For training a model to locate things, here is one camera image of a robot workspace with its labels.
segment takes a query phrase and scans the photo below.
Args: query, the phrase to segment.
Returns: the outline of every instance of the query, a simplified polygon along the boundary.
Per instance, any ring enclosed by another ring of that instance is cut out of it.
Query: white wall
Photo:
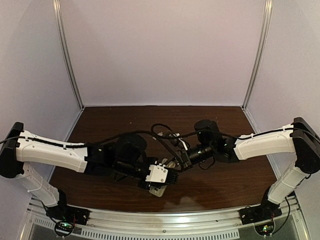
[[[61,1],[84,105],[243,103],[265,0]]]
[[[62,140],[79,110],[68,80],[52,1],[0,2],[0,139],[13,123]],[[52,167],[37,165],[48,177]],[[17,239],[30,195],[0,177],[0,239]]]
[[[270,31],[248,110],[261,131],[303,117],[320,134],[320,1],[273,2]],[[293,155],[274,156],[281,172]],[[312,239],[320,235],[320,173],[296,190]]]

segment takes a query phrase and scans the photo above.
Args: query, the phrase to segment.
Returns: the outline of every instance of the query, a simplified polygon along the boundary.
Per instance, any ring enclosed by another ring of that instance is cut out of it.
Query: wooden table
[[[99,141],[123,132],[149,130],[154,123],[167,124],[175,132],[185,134],[192,132],[194,124],[202,119],[216,121],[221,132],[231,135],[253,132],[240,107],[87,107],[69,141]],[[148,156],[170,157],[157,141],[144,137]],[[197,144],[197,137],[189,137],[188,142],[192,146]],[[69,204],[81,207],[129,212],[193,212],[257,204],[275,181],[267,158],[260,156],[239,163],[217,162],[209,170],[195,166],[180,173],[179,182],[168,186],[162,197],[136,187],[135,179],[114,182],[113,177],[90,176],[60,167],[55,169],[50,183],[66,193]]]

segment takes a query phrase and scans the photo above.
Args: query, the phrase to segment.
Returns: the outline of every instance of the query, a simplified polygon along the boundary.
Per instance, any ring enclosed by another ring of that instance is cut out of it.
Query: white backdrop
[[[264,7],[264,0],[61,1],[84,105],[242,105]]]
[[[270,31],[248,110],[261,131],[301,116],[320,134],[320,1],[273,2]],[[280,172],[294,156],[273,156]],[[311,237],[319,239],[320,172],[296,190]]]
[[[0,140],[14,122],[63,140],[79,113],[69,83],[52,1],[0,3]],[[47,178],[51,166],[37,164]],[[0,239],[18,237],[31,195],[0,176]]]

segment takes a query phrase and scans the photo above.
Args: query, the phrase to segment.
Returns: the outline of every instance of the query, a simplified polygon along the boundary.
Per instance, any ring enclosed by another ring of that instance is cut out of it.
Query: dark brown wooden surface
[[[167,124],[175,132],[185,134],[192,132],[194,123],[202,119],[216,121],[224,133],[253,132],[240,107],[87,107],[69,141],[99,141],[123,132],[149,130],[154,123]],[[158,142],[149,136],[145,138],[148,156],[171,157]],[[195,145],[197,137],[189,137],[188,141]],[[180,173],[179,182],[168,186],[162,197],[136,187],[135,179],[116,183],[112,177],[90,176],[60,167],[50,183],[62,189],[72,205],[129,212],[193,212],[259,203],[275,180],[267,158],[260,156],[239,163],[217,162],[207,171],[195,166]]]

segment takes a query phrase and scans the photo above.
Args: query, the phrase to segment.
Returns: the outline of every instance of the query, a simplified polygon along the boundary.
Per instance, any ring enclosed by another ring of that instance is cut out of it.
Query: robotic arm
[[[75,218],[77,224],[85,225],[89,211],[68,206],[63,191],[49,185],[29,162],[90,175],[109,176],[116,172],[139,179],[138,187],[161,197],[167,185],[178,181],[174,166],[179,164],[185,171],[212,157],[236,163],[261,155],[295,152],[296,161],[266,190],[261,204],[240,210],[242,223],[249,224],[281,215],[279,205],[285,197],[301,181],[320,170],[320,138],[301,117],[282,128],[239,137],[223,137],[227,134],[221,133],[216,122],[210,120],[197,122],[194,129],[200,144],[191,148],[176,133],[160,137],[183,143],[177,152],[179,161],[162,163],[155,157],[147,157],[147,143],[136,134],[124,135],[107,144],[68,143],[34,135],[24,130],[23,123],[16,122],[0,151],[0,175],[20,181],[43,202],[51,217],[68,221]]]

